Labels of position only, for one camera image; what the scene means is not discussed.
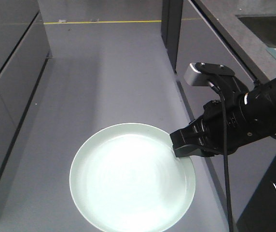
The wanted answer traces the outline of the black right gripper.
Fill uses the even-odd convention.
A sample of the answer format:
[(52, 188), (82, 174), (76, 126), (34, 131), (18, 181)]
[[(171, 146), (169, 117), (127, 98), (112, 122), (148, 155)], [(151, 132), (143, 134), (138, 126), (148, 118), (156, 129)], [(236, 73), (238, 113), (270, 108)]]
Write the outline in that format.
[(232, 154), (239, 145), (241, 123), (240, 99), (234, 102), (211, 100), (204, 106), (201, 116), (188, 126), (172, 132), (169, 136), (177, 158)]

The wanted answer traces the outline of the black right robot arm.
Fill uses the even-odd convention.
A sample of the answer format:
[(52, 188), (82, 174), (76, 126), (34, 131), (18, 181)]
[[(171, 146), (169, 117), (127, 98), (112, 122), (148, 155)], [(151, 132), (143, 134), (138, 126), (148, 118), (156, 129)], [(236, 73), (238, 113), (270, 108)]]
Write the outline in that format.
[(276, 78), (252, 91), (233, 76), (215, 75), (201, 83), (224, 100), (206, 103), (204, 113), (170, 134), (177, 158), (212, 157), (276, 134)]

